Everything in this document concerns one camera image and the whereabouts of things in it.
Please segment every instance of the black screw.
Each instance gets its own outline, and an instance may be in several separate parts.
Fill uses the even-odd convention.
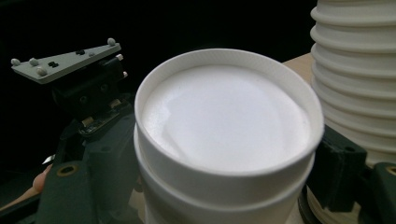
[[[108,85],[107,84],[103,84],[100,87],[100,91],[103,92],[103,93],[106,93],[108,91]]]
[[[88,103],[88,97],[87,97],[87,96],[81,96],[81,97],[79,98],[79,102],[80,102],[82,105],[87,104],[87,103]]]

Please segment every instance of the black background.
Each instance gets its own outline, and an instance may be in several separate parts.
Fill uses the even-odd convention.
[[[1,1],[1,181],[36,167],[55,153],[71,121],[50,88],[14,73],[21,62],[121,44],[129,76],[121,91],[136,91],[155,66],[201,48],[245,49],[280,62],[310,51],[310,11],[317,1]]]

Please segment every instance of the ribbed white cylinder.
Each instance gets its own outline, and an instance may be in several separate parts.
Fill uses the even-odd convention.
[[[396,162],[396,1],[318,0],[311,37],[311,86],[325,123],[367,150],[366,164]],[[358,223],[308,201],[323,223]]]

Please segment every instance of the white cup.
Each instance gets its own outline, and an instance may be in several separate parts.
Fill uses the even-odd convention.
[[[318,97],[299,75],[238,49],[160,64],[134,107],[147,205],[167,214],[155,206],[166,204],[183,223],[283,223],[324,131]]]

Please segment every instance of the black plastic part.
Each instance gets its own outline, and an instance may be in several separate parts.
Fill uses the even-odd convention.
[[[53,81],[53,99],[74,119],[83,121],[108,110],[109,103],[120,95],[117,82],[123,78],[118,58],[103,59]]]
[[[322,208],[350,212],[355,202],[355,182],[365,167],[367,152],[326,125],[306,184]]]
[[[396,223],[396,164],[377,163],[373,168],[370,185],[382,222]]]
[[[131,105],[110,126],[87,138],[84,160],[92,169],[96,203],[105,210],[122,210],[139,175],[134,153],[134,113]]]
[[[53,166],[46,177],[35,223],[98,223],[89,177],[83,161]]]

